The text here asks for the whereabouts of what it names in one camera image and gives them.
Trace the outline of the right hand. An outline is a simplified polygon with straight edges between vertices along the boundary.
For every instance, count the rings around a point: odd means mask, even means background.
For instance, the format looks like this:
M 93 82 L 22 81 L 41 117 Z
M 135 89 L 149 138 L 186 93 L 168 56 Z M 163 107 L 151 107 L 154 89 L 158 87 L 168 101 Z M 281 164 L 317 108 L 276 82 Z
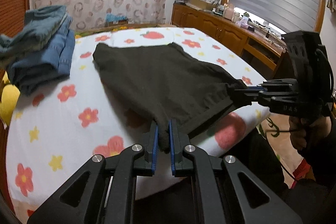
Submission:
M 294 149 L 307 159 L 330 135 L 333 120 L 333 117 L 321 116 L 312 122 L 303 118 L 289 117 L 290 141 Z

